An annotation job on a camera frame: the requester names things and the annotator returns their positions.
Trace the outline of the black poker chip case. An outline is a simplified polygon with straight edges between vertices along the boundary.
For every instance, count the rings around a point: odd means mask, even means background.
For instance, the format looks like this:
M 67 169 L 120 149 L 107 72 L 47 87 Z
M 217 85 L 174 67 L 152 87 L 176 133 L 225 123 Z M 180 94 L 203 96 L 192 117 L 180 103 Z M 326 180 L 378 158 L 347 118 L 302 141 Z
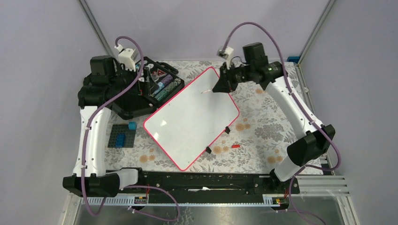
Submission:
M 134 86 L 109 107 L 122 119 L 151 114 L 185 87 L 179 71 L 165 63 L 144 57 L 144 70 Z

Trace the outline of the black building block plate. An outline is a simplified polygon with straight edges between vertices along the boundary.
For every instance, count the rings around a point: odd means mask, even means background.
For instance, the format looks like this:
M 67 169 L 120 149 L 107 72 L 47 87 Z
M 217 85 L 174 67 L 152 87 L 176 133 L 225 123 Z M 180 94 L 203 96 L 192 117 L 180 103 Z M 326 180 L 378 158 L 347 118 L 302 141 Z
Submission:
M 128 124 L 114 124 L 111 129 L 108 148 L 133 148 L 136 130 L 129 130 Z

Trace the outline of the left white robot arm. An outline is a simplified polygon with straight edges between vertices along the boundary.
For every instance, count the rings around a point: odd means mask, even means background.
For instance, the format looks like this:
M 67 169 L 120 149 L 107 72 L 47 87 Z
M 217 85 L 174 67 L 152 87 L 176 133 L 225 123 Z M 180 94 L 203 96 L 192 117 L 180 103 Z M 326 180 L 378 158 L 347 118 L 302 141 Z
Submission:
M 126 186 L 139 193 L 146 181 L 137 169 L 107 172 L 105 166 L 105 140 L 111 114 L 131 120 L 150 109 L 137 80 L 138 66 L 135 61 L 123 62 L 109 55 L 92 57 L 90 66 L 91 73 L 84 78 L 78 92 L 79 155 L 72 176 L 63 178 L 62 185 L 80 197 L 115 197 Z

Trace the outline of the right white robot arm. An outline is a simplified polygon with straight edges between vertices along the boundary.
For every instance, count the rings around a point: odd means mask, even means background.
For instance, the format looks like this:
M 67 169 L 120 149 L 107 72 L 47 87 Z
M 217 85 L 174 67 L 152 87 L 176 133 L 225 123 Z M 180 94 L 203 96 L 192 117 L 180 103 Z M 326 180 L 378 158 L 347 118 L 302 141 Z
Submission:
M 291 85 L 283 63 L 269 62 L 262 43 L 243 47 L 245 63 L 235 66 L 233 48 L 220 47 L 217 54 L 225 62 L 220 67 L 220 78 L 212 88 L 214 93 L 231 93 L 239 83 L 254 82 L 262 87 L 279 105 L 291 124 L 297 140 L 287 148 L 287 157 L 271 173 L 269 187 L 283 192 L 288 181 L 309 161 L 325 154 L 335 135 L 332 125 L 325 126 L 311 112 Z

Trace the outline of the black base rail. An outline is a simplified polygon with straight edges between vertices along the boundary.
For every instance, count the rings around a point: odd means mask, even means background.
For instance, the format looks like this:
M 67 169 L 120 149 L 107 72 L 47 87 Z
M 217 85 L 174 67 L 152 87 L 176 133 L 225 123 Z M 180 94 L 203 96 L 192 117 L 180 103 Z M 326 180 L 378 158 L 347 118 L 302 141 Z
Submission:
M 256 204 L 264 195 L 299 194 L 297 179 L 278 181 L 274 174 L 140 171 L 138 183 L 123 194 L 143 194 L 149 203 Z

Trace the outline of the blue corner bracket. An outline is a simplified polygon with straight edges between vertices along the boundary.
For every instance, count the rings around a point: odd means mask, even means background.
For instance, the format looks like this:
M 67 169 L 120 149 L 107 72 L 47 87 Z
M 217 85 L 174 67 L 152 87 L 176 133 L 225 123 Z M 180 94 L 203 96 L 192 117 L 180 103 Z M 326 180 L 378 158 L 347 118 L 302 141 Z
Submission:
M 293 63 L 296 63 L 296 64 L 299 63 L 299 60 L 300 60 L 300 56 L 289 56 L 287 58 L 288 62 L 293 62 Z

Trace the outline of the light blue building block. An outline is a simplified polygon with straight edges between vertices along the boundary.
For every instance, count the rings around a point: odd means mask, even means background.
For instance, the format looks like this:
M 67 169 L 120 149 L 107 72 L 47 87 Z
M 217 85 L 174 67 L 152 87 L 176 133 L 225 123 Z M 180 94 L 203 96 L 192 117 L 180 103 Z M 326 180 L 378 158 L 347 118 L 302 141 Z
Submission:
M 130 122 L 128 123 L 128 129 L 129 129 L 129 130 L 136 130 L 136 129 L 137 129 L 137 123 L 136 123 L 136 122 L 133 122 L 133 121 L 130 121 Z

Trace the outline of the pink-framed whiteboard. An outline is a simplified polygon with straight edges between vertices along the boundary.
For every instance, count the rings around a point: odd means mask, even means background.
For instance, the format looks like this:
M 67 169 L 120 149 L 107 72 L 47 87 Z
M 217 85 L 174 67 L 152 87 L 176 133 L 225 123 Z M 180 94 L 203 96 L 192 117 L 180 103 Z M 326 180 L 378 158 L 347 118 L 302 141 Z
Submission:
M 186 171 L 239 117 L 239 108 L 230 94 L 201 94 L 218 80 L 214 67 L 205 69 L 143 123 L 145 131 L 180 171 Z

